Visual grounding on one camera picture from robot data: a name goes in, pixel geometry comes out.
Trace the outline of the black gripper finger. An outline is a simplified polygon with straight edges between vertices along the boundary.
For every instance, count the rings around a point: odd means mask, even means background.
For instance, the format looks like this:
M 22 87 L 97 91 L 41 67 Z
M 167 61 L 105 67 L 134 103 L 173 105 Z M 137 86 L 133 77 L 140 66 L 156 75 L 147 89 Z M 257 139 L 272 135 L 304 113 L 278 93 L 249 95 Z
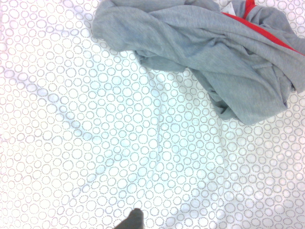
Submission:
M 143 220 L 143 212 L 139 208 L 135 208 L 115 229 L 144 229 Z

